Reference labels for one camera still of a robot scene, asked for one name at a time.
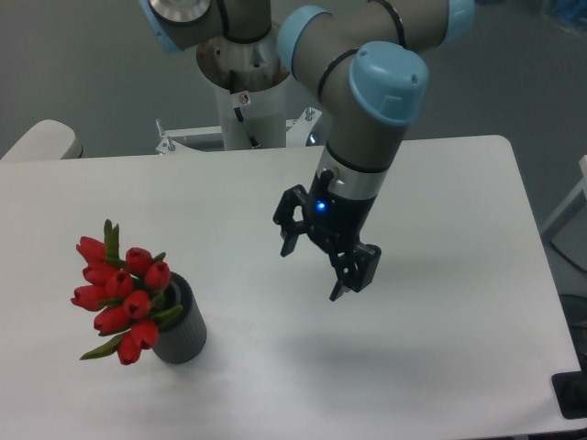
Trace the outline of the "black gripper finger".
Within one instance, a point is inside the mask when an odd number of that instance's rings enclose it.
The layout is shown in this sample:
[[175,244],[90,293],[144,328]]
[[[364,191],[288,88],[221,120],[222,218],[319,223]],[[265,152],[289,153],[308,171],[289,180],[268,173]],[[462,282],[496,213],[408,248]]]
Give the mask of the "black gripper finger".
[[360,292],[372,283],[382,251],[356,241],[342,248],[332,247],[327,254],[337,275],[329,300],[336,301],[345,292]]
[[282,257],[290,255],[296,246],[298,237],[307,232],[305,220],[296,220],[294,213],[300,208],[303,214],[308,194],[305,188],[298,184],[286,190],[277,205],[273,215],[273,222],[281,228],[280,235],[283,243],[280,251]]

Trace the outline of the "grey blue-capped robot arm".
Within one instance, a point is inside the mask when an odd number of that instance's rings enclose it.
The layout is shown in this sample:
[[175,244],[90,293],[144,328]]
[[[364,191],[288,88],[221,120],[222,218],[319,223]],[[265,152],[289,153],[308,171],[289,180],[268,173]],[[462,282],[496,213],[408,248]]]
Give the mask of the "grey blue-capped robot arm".
[[368,286],[380,260],[360,231],[429,80],[421,59],[465,33],[472,1],[370,1],[345,16],[306,5],[281,24],[267,1],[144,1],[141,9],[169,53],[195,49],[216,93],[226,149],[285,144],[283,84],[294,79],[332,119],[309,188],[282,195],[273,220],[282,254],[300,235],[329,256],[332,297]]

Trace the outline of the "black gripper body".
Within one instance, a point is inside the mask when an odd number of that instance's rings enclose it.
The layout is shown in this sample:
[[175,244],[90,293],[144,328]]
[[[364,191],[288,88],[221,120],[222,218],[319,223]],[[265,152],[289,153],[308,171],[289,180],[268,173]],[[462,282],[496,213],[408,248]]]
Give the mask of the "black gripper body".
[[335,256],[352,252],[385,177],[322,157],[305,206],[312,241]]

